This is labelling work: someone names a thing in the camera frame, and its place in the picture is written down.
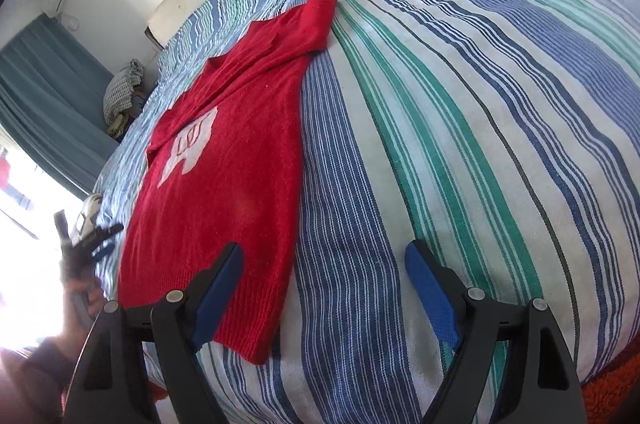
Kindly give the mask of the person's left hand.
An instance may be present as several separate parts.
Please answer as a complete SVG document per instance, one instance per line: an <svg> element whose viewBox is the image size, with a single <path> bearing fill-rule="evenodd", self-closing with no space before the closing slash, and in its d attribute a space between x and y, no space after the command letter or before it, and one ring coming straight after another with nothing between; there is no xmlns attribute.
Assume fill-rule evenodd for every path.
<svg viewBox="0 0 640 424"><path fill-rule="evenodd" d="M106 300L101 280L96 276L70 279L63 283L63 288L63 326L53 342L65 357L75 360Z"/></svg>

